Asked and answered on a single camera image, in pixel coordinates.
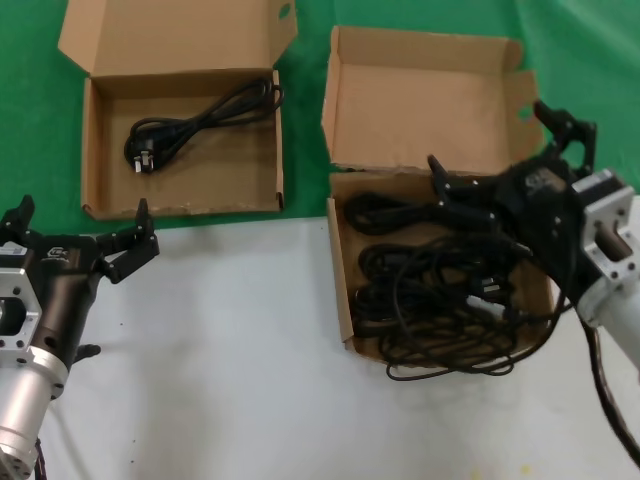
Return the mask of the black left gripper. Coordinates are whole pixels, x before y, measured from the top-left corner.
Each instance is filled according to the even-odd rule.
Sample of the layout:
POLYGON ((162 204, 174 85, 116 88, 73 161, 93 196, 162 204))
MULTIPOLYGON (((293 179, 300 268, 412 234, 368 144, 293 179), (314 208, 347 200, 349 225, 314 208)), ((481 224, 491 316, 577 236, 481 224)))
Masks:
POLYGON ((12 242, 27 247, 35 259, 35 293, 41 317, 32 345, 61 361, 73 361, 102 274, 112 284, 142 268, 159 255, 154 220, 141 198, 135 225, 90 236, 43 236, 30 228, 35 212, 31 195, 8 209, 0 227, 2 246, 12 242))

